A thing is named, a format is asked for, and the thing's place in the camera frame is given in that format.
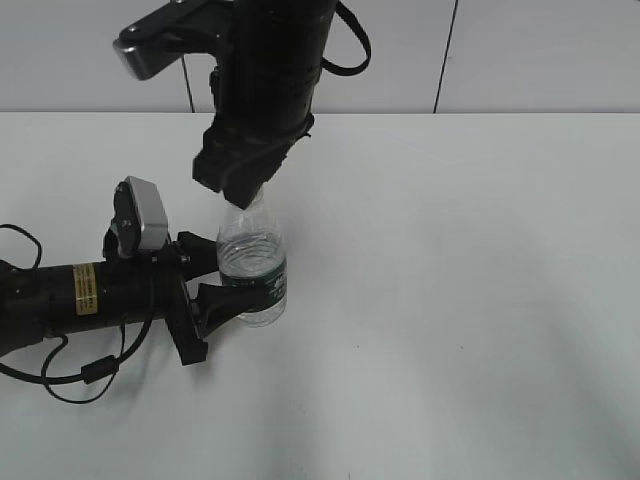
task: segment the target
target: black cable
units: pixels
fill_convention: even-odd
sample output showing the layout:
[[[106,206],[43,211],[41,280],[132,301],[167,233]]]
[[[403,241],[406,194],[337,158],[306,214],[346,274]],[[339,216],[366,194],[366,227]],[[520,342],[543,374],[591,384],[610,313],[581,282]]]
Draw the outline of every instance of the black cable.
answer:
[[[187,85],[187,96],[189,97],[189,107],[191,107],[191,113],[196,113],[196,108],[193,106],[193,95],[191,94],[191,83],[189,82],[189,74],[187,72],[187,62],[184,59],[184,55],[180,57],[182,63],[182,74],[184,75],[184,83]]]
[[[442,70],[440,71],[440,81],[438,82],[438,93],[436,94],[436,101],[433,104],[433,113],[438,113],[438,105],[440,104],[440,94],[442,93],[442,83],[444,81],[444,72],[447,68],[447,60],[449,59],[449,49],[451,48],[451,39],[453,38],[453,26],[456,23],[458,16],[458,2],[455,0],[453,4],[453,15],[451,16],[451,26],[449,27],[449,38],[447,38],[447,47],[444,50],[444,58],[442,60]]]
[[[3,363],[0,363],[0,373],[22,382],[42,385],[42,377],[40,375],[31,375],[30,373],[21,372],[20,370],[11,368]],[[70,383],[81,382],[82,380],[83,377],[80,374],[68,375],[66,377],[47,377],[49,385],[68,385]]]
[[[333,73],[334,75],[339,75],[341,77],[358,75],[364,72],[371,62],[371,40],[369,39],[369,35],[367,35],[367,32],[365,31],[363,26],[358,21],[358,18],[351,10],[349,10],[345,6],[344,3],[339,1],[336,4],[336,13],[360,41],[360,43],[362,44],[362,48],[364,48],[365,54],[367,55],[367,58],[357,67],[341,67],[333,62],[330,62],[326,58],[323,58],[322,68],[324,68],[328,72]]]
[[[38,249],[38,253],[36,255],[36,261],[33,262],[33,266],[30,269],[29,268],[19,268],[19,267],[16,267],[15,265],[11,265],[9,263],[8,265],[12,269],[18,270],[20,272],[26,272],[27,270],[35,270],[36,268],[38,268],[40,266],[40,261],[42,260],[42,244],[38,241],[38,239],[36,237],[31,235],[24,228],[19,227],[17,225],[13,225],[11,223],[3,223],[2,225],[0,225],[0,229],[13,230],[14,232],[20,233],[21,235],[23,235],[23,236],[27,237],[29,240],[31,240],[35,244],[36,248]]]
[[[144,323],[142,324],[142,328],[138,333],[138,336],[135,338],[133,343],[127,348],[126,352],[120,354],[118,357],[118,364],[123,364],[126,360],[128,360],[131,355],[136,353],[136,350],[140,348],[142,342],[147,337],[149,333],[149,329],[151,328],[151,323],[153,322],[153,314],[156,308],[156,292],[155,285],[153,283],[153,278],[149,277],[149,311],[147,312],[147,318],[144,319]]]
[[[40,370],[40,379],[42,380],[42,385],[44,386],[45,390],[49,393],[49,395],[51,395],[53,398],[56,398],[56,399],[58,399],[58,400],[60,400],[61,402],[64,402],[64,403],[71,403],[71,404],[74,404],[74,405],[86,405],[87,403],[95,402],[100,397],[102,397],[105,393],[107,393],[107,390],[109,390],[109,387],[113,383],[113,380],[116,378],[116,373],[118,373],[118,371],[115,370],[111,374],[111,378],[109,378],[109,381],[104,386],[104,388],[102,390],[100,390],[100,392],[97,395],[94,395],[91,398],[87,398],[87,399],[84,399],[84,400],[73,400],[71,398],[65,398],[65,397],[57,394],[56,392],[54,392],[52,390],[51,385],[50,385],[50,383],[48,381],[49,377],[47,377],[47,370],[49,369],[49,365],[53,361],[54,357],[58,353],[60,353],[60,351],[62,351],[62,349],[64,347],[66,347],[68,345],[68,343],[69,343],[69,339],[64,334],[59,335],[58,338],[60,338],[62,340],[62,343],[60,343],[60,345],[58,345],[56,348],[54,348],[51,351],[51,353],[49,353],[49,355],[47,355],[47,358],[45,359],[44,363],[42,364],[42,369]],[[120,338],[121,338],[120,357],[122,357],[122,354],[124,352],[124,344],[125,344],[124,322],[120,323]]]
[[[144,323],[142,324],[142,328],[138,333],[137,337],[133,341],[133,343],[127,348],[125,352],[120,352],[120,356],[116,359],[118,361],[118,365],[122,365],[126,360],[131,358],[131,356],[140,348],[142,342],[144,342],[149,330],[151,328],[151,323],[153,322],[153,315],[155,313],[155,286],[153,284],[153,279],[149,279],[149,311],[147,312],[147,316],[144,319]],[[42,375],[31,375],[29,373],[21,372],[20,370],[16,370],[7,365],[0,363],[0,373],[3,373],[9,377],[15,378],[16,380],[21,380],[27,383],[34,383],[36,385],[44,385]],[[81,374],[77,375],[69,375],[66,377],[47,377],[46,383],[49,385],[68,385],[70,383],[82,382],[84,381],[84,376]]]
[[[9,230],[13,230],[15,232],[18,232],[18,233],[24,235],[29,240],[31,240],[36,245],[36,247],[38,249],[38,253],[37,253],[37,256],[36,256],[36,260],[35,260],[33,266],[30,269],[21,269],[21,268],[18,268],[18,267],[15,267],[15,266],[9,264],[10,267],[12,269],[14,269],[14,270],[18,270],[18,271],[29,271],[29,270],[32,270],[32,271],[35,271],[38,268],[38,266],[40,265],[40,261],[42,260],[42,244],[38,241],[38,239],[35,238],[33,235],[31,235],[29,232],[27,232],[24,228],[19,227],[17,225],[5,223],[5,224],[1,224],[0,225],[0,229],[9,229]],[[2,373],[4,375],[7,375],[7,376],[9,376],[11,378],[14,378],[16,380],[23,381],[23,382],[43,385],[51,395],[53,395],[54,397],[58,398],[59,400],[67,401],[68,403],[89,403],[90,401],[97,400],[98,398],[100,398],[105,393],[105,391],[109,388],[109,386],[113,382],[115,374],[117,373],[118,366],[123,364],[129,358],[131,358],[131,356],[138,350],[138,348],[140,348],[140,345],[142,345],[142,343],[144,342],[145,338],[147,337],[147,334],[149,333],[149,329],[151,328],[151,323],[153,322],[154,313],[155,313],[155,285],[153,283],[153,278],[149,277],[149,311],[147,312],[147,317],[145,318],[144,323],[142,324],[142,328],[140,329],[140,332],[138,332],[138,335],[134,339],[133,343],[129,346],[129,348],[126,351],[124,350],[124,344],[125,344],[124,324],[120,325],[121,333],[122,333],[122,348],[120,349],[120,355],[116,359],[117,365],[115,367],[115,370],[111,374],[111,378],[110,378],[109,382],[107,383],[105,389],[102,392],[100,392],[100,394],[94,399],[89,399],[88,401],[85,401],[85,400],[78,400],[78,401],[76,401],[76,400],[68,400],[68,399],[59,397],[50,388],[51,385],[68,385],[70,383],[82,382],[82,381],[86,380],[86,378],[85,378],[85,376],[83,374],[69,375],[69,376],[65,376],[65,377],[48,377],[48,376],[46,376],[47,369],[49,367],[49,364],[53,360],[53,358],[60,352],[60,350],[62,350],[64,347],[66,347],[66,345],[69,343],[69,339],[66,337],[66,335],[63,335],[63,334],[58,335],[58,338],[62,339],[62,343],[60,345],[58,345],[58,347],[56,347],[47,356],[47,358],[45,359],[45,361],[44,361],[44,363],[42,365],[42,370],[41,370],[39,376],[38,375],[31,375],[29,373],[25,373],[25,372],[22,372],[20,370],[16,370],[16,369],[11,368],[11,367],[9,367],[7,365],[4,365],[2,363],[0,363],[0,373]]]

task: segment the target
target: yellow label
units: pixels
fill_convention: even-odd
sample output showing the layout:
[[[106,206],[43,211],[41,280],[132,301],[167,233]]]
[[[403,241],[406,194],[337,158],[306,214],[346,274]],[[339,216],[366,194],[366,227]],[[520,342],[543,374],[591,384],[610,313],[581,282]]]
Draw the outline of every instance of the yellow label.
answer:
[[[98,313],[98,285],[93,263],[74,265],[73,279],[76,284],[76,313],[78,315]]]

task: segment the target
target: bottle label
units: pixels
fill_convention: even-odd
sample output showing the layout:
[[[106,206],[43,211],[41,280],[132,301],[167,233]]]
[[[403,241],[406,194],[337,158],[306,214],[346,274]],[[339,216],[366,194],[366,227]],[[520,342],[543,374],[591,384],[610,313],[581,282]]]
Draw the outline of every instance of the bottle label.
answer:
[[[256,313],[273,307],[287,294],[287,261],[261,277],[233,277],[220,272],[222,285],[225,287],[267,287],[267,298],[262,305],[247,310]]]

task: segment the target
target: clear plastic bottle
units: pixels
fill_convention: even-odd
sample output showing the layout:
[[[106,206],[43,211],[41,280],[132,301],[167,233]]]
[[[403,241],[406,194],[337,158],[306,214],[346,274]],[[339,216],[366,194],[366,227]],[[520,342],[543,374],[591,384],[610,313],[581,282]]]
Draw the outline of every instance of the clear plastic bottle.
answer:
[[[223,285],[268,286],[268,303],[238,316],[246,325],[264,327],[282,315],[287,304],[284,242],[262,189],[245,210],[227,206],[218,233],[218,266]]]

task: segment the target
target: black cylinder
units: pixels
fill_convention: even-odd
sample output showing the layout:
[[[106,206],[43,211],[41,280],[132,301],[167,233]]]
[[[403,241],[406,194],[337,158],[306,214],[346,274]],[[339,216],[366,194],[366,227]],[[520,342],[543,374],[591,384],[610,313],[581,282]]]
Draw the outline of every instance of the black cylinder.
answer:
[[[307,121],[337,0],[236,0],[220,113],[280,135]]]
[[[7,275],[0,291],[0,355],[38,343],[43,336],[143,321],[152,273],[132,267],[114,276],[107,269],[103,262]],[[154,310],[159,313],[167,296],[154,281]]]

